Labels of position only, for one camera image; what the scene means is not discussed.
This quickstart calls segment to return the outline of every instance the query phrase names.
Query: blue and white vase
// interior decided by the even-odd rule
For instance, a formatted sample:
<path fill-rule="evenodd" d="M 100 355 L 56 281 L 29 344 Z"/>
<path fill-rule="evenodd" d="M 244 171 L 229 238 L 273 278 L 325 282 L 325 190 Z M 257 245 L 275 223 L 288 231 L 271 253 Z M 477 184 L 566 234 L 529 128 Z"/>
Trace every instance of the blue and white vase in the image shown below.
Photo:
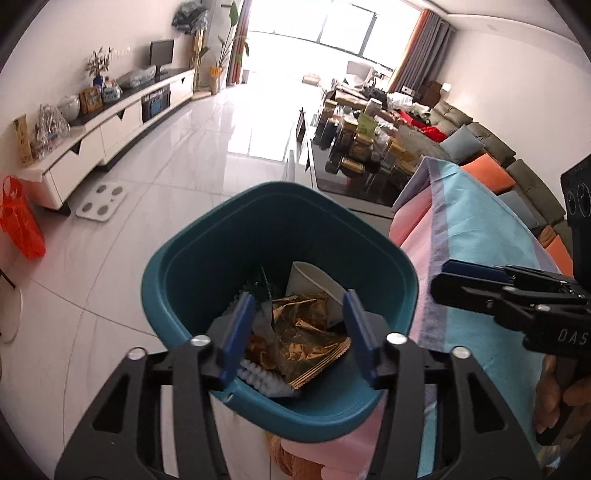
<path fill-rule="evenodd" d="M 92 85 L 96 85 L 98 88 L 102 90 L 104 82 L 105 78 L 102 75 L 97 75 L 95 79 L 92 81 Z"/>

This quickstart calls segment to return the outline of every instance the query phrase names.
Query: screw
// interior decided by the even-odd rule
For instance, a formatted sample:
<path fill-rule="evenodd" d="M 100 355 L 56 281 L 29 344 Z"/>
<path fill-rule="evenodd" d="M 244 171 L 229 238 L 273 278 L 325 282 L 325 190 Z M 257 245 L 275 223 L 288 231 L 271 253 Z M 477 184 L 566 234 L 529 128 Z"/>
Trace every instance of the screw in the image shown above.
<path fill-rule="evenodd" d="M 470 350 L 468 350 L 465 346 L 457 346 L 452 350 L 452 354 L 456 358 L 461 358 L 465 360 L 466 358 L 471 356 Z"/>
<path fill-rule="evenodd" d="M 132 348 L 129 352 L 127 352 L 127 358 L 130 360 L 141 360 L 145 357 L 148 353 L 146 350 L 140 347 Z"/>
<path fill-rule="evenodd" d="M 402 333 L 394 332 L 387 334 L 386 340 L 392 345 L 403 345 L 408 341 L 408 338 L 406 338 Z"/>
<path fill-rule="evenodd" d="M 211 338 L 209 338 L 207 335 L 197 335 L 197 336 L 191 338 L 191 345 L 206 346 L 211 341 L 212 341 Z"/>

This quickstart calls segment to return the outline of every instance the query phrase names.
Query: camera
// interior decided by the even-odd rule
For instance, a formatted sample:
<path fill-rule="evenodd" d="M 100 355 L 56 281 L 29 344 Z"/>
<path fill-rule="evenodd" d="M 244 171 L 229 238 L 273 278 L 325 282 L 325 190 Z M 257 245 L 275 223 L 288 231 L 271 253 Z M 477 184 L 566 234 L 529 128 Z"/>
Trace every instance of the camera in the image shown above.
<path fill-rule="evenodd" d="M 591 155 L 560 176 L 573 232 L 574 279 L 591 292 Z"/>

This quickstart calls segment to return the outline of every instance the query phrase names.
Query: coffee table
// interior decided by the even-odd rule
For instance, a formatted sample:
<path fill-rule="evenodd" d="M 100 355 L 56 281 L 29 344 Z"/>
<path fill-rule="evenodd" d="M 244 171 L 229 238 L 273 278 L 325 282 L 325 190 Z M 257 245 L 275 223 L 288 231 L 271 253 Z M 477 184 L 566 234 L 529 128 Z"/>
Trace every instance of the coffee table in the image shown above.
<path fill-rule="evenodd" d="M 321 150 L 317 141 L 318 114 L 300 111 L 293 138 L 286 149 L 285 180 L 306 185 L 328 195 L 355 215 L 388 236 L 394 214 L 392 205 L 401 188 L 385 175 L 364 173 L 351 179 L 341 171 L 335 172 L 329 161 L 329 150 Z"/>

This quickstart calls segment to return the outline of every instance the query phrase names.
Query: picture frame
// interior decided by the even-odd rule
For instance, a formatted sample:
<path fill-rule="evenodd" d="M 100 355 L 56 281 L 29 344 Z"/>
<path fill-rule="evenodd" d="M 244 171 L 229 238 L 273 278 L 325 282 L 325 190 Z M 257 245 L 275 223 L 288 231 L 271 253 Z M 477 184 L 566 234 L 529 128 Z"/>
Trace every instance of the picture frame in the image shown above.
<path fill-rule="evenodd" d="M 80 109 L 82 110 L 83 115 L 96 112 L 103 106 L 103 98 L 100 93 L 100 88 L 96 85 L 82 90 L 79 96 Z"/>

